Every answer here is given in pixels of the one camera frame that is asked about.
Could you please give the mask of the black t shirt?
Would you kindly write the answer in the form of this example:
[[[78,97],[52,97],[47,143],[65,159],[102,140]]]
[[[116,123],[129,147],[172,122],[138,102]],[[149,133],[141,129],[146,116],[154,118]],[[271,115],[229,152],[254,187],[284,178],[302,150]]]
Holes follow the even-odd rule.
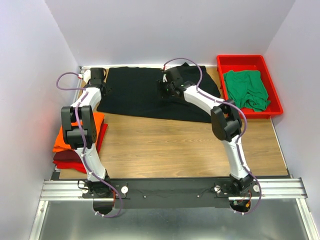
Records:
[[[107,73],[107,94],[97,111],[154,119],[210,123],[211,117],[199,107],[182,99],[162,99],[157,81],[163,73],[158,68],[115,67]]]

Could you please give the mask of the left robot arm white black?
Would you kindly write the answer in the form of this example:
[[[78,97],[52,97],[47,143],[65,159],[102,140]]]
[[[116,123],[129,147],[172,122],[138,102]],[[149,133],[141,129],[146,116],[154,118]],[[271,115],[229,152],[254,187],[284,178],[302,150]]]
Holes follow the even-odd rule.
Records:
[[[72,105],[62,107],[60,111],[62,136],[84,166],[87,175],[84,189],[92,196],[107,198],[112,194],[112,189],[110,177],[101,163],[96,147],[99,134],[93,113],[93,109],[107,93],[106,70],[94,67],[77,77],[85,85],[78,88],[82,91],[78,99]]]

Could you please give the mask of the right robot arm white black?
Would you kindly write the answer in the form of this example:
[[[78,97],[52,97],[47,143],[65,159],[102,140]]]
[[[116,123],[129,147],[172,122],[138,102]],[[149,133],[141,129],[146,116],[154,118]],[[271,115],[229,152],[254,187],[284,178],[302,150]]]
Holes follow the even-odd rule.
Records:
[[[182,78],[176,67],[164,69],[157,81],[160,96],[175,97],[193,104],[211,119],[214,136],[224,145],[230,167],[230,191],[241,196],[254,181],[242,148],[242,120],[233,100],[217,98],[199,88],[198,84]]]

